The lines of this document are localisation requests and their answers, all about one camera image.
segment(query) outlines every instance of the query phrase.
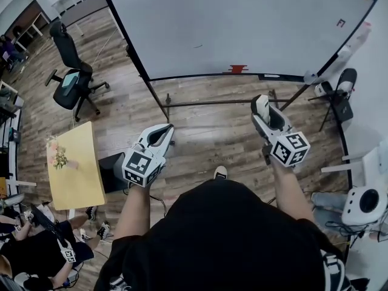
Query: whiteboard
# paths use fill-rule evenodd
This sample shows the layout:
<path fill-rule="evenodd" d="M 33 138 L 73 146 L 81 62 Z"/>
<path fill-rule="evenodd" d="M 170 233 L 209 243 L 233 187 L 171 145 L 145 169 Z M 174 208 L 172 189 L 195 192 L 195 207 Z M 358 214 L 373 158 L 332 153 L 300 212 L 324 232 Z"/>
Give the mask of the whiteboard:
<path fill-rule="evenodd" d="M 116 9 L 116 20 L 149 79 L 160 79 L 230 72 L 317 73 L 375 1 L 108 0 L 108 4 Z"/>

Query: whiteboard frame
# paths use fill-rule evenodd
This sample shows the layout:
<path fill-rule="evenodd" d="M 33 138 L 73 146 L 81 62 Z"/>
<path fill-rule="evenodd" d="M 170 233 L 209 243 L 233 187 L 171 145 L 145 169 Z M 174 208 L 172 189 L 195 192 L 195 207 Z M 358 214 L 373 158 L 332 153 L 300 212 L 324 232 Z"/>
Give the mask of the whiteboard frame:
<path fill-rule="evenodd" d="M 274 75 L 274 77 L 266 76 L 268 73 L 241 73 L 241 74 L 240 73 L 239 74 L 205 73 L 205 74 L 196 74 L 196 75 L 168 76 L 168 77 L 165 77 L 165 78 L 151 79 L 149 77 L 148 73 L 147 73 L 147 70 L 145 69 L 145 67 L 142 64 L 142 62 L 141 62 L 141 60 L 140 60 L 140 58 L 139 58 L 139 56 L 138 56 L 138 54 L 137 54 L 137 52 L 135 50 L 135 48 L 134 48 L 130 38 L 129 38 L 129 35 L 128 35 L 127 31 L 125 30 L 124 25 L 121 22 L 121 18 L 119 17 L 118 12 L 116 11 L 115 6 L 114 6 L 112 0 L 106 0 L 106 1 L 107 1 L 107 4 L 108 4 L 112 14 L 113 14 L 113 17 L 115 18 L 115 20 L 117 22 L 117 25 L 118 25 L 119 29 L 121 30 L 122 34 L 124 35 L 125 40 L 128 43 L 127 53 L 129 54 L 129 56 L 130 56 L 133 64 L 135 65 L 135 67 L 138 69 L 141 77 L 145 81 L 160 81 L 160 80 L 166 80 L 166 79 L 192 78 L 192 77 L 196 77 L 196 76 L 257 75 L 257 76 L 259 76 L 260 79 L 265 79 L 266 81 L 271 81 L 272 80 L 272 81 L 304 82 L 304 75 L 301 75 L 301 76 L 298 76 L 298 75 L 282 75 L 282 74 L 277 74 L 277 73 L 271 73 L 271 75 Z M 376 2 L 377 2 L 377 0 L 373 0 L 372 5 L 370 6 L 370 8 L 366 12 L 366 14 L 363 16 L 363 18 L 360 21 L 360 23 L 358 23 L 358 25 L 355 27 L 353 32 L 347 37 L 347 39 L 343 42 L 343 44 L 339 47 L 339 49 L 332 55 L 332 57 L 317 72 L 316 75 L 318 77 L 321 76 L 325 72 L 325 70 L 333 63 L 334 60 L 336 60 L 336 58 L 338 57 L 338 52 L 346 45 L 348 40 L 354 35 L 354 33 L 357 31 L 357 29 L 360 27 L 360 25 L 364 22 L 364 20 L 366 19 L 366 17 L 370 13 L 370 11 L 375 6 Z"/>

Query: flower vase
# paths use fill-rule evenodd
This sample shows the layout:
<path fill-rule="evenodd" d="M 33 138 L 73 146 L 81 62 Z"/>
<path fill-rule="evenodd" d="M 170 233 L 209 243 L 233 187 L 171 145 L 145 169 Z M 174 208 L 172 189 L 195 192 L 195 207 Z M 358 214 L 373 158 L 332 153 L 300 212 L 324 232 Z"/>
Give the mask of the flower vase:
<path fill-rule="evenodd" d="M 66 162 L 66 166 L 69 167 L 69 168 L 77 170 L 78 169 L 78 162 L 77 161 L 71 161 L 71 160 L 68 159 L 67 162 Z"/>

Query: black chair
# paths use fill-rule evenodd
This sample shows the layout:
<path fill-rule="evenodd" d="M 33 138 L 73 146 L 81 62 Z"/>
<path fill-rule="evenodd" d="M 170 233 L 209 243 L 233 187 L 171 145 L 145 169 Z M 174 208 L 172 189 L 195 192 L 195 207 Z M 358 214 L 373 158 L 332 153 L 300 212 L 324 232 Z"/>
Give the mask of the black chair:
<path fill-rule="evenodd" d="M 56 47 L 61 54 L 63 63 L 70 69 L 64 76 L 79 72 L 78 77 L 74 77 L 69 85 L 62 87 L 64 79 L 55 75 L 57 69 L 54 69 L 47 78 L 45 86 L 48 86 L 51 80 L 59 82 L 57 89 L 54 92 L 54 100 L 57 104 L 65 109 L 72 110 L 78 102 L 74 119 L 79 121 L 78 113 L 81 109 L 84 100 L 88 100 L 96 114 L 100 114 L 97 106 L 90 99 L 89 94 L 94 93 L 96 89 L 105 86 L 109 89 L 109 84 L 106 82 L 100 83 L 96 86 L 89 87 L 89 82 L 93 82 L 93 69 L 90 65 L 81 61 L 78 57 L 77 49 L 75 47 L 72 37 L 66 32 L 66 27 L 60 21 L 55 22 L 51 29 L 50 35 L 53 37 Z"/>

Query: yellow table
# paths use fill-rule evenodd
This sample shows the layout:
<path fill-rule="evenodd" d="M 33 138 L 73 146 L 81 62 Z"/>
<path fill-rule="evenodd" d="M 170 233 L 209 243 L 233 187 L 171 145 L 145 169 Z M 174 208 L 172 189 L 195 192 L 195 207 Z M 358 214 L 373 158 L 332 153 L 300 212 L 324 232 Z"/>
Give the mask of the yellow table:
<path fill-rule="evenodd" d="M 47 160 L 56 210 L 85 208 L 106 203 L 94 141 L 92 122 L 87 122 L 58 137 L 59 146 L 66 148 L 66 158 L 78 162 L 78 169 L 64 166 L 56 170 Z"/>

